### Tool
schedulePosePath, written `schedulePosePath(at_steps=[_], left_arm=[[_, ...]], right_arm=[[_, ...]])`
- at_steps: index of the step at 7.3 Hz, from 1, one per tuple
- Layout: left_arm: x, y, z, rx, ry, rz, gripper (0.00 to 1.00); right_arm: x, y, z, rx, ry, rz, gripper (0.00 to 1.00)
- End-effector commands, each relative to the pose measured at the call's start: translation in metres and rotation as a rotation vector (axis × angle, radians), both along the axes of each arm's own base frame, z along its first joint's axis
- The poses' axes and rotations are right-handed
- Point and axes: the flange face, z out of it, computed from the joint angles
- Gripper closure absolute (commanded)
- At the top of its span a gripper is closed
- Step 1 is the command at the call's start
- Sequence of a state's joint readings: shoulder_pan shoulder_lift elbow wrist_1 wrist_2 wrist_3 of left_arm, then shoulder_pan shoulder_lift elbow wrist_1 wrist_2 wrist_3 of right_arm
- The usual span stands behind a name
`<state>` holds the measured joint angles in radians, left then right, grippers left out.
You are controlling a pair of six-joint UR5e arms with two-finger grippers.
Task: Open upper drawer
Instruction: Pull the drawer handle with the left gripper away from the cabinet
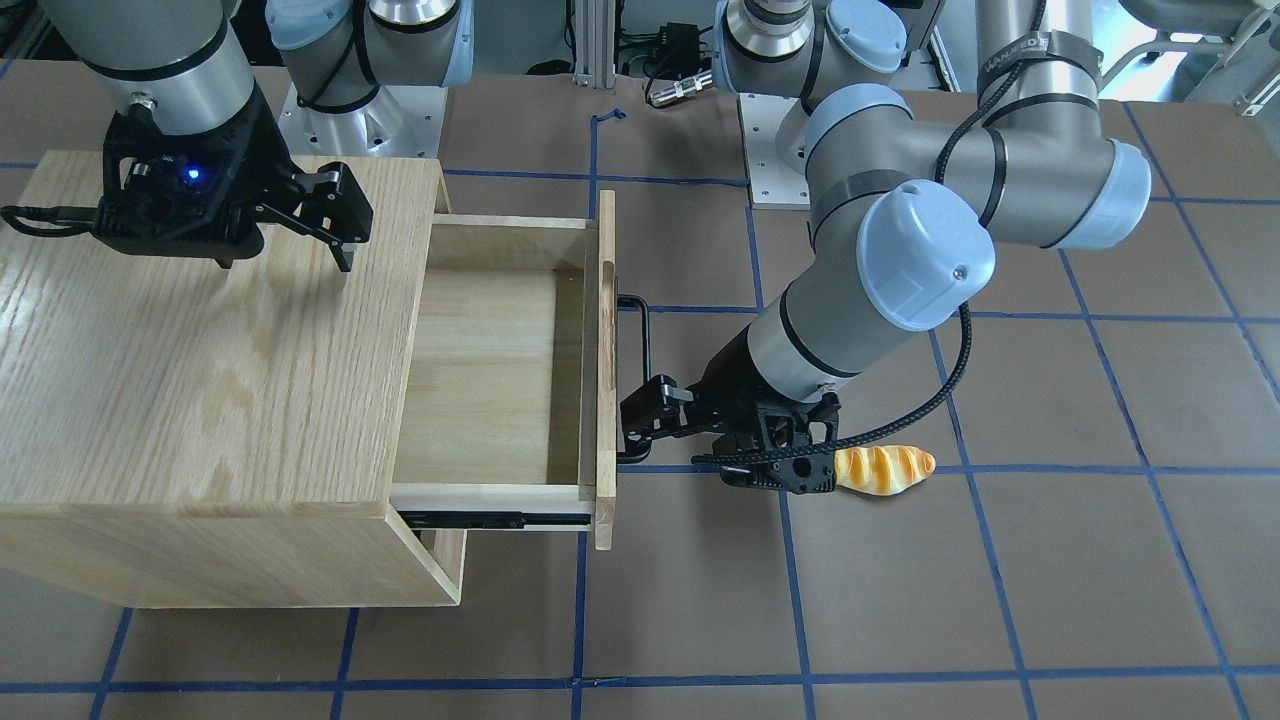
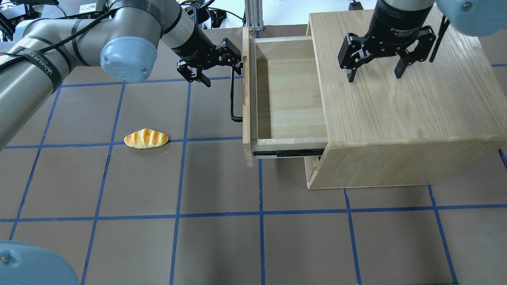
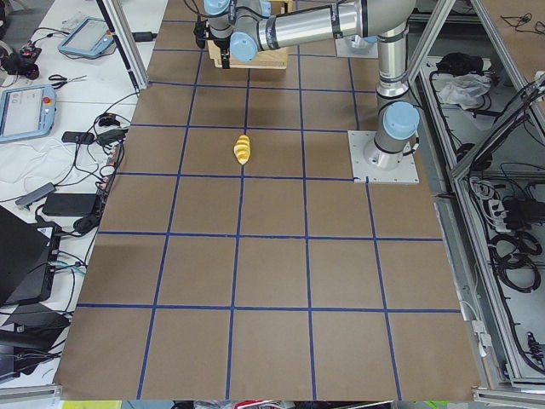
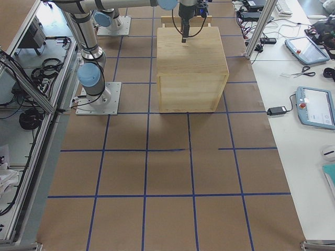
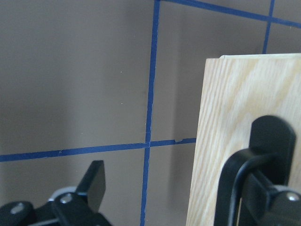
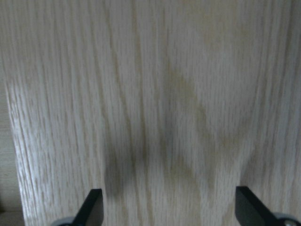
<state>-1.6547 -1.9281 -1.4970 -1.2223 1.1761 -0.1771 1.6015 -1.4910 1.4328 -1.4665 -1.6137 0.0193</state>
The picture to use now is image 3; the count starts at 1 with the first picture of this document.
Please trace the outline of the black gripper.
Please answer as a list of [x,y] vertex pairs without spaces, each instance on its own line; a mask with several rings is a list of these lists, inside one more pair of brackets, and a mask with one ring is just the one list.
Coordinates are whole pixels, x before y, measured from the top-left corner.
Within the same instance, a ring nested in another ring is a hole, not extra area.
[[227,16],[212,16],[204,20],[198,17],[193,33],[199,48],[204,48],[207,40],[212,41],[221,50],[221,68],[230,68],[229,46],[232,25]]

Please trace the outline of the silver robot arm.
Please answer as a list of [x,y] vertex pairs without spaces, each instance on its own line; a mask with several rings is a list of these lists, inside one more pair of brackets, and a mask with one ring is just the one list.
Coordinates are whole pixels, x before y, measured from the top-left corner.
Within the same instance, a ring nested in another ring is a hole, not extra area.
[[232,59],[249,63],[257,55],[295,46],[333,41],[340,57],[377,60],[379,103],[375,135],[362,150],[371,166],[393,170],[412,150],[420,121],[405,100],[410,90],[407,63],[408,19],[413,1],[336,1],[284,14],[273,14],[268,1],[206,1],[196,15],[199,48],[212,42],[227,69]]
[[358,35],[355,35],[350,38],[350,46],[356,50],[369,49],[375,46],[377,43],[378,43],[377,36],[360,37]]

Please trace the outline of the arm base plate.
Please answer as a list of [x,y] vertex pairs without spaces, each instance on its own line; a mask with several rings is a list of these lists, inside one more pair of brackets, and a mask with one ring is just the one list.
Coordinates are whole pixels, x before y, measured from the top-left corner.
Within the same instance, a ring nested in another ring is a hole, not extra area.
[[401,153],[385,153],[375,144],[375,131],[347,132],[353,181],[371,184],[416,185],[419,176],[411,145],[407,141]]
[[341,58],[378,58],[378,36],[359,37],[357,35],[335,40],[336,56]]

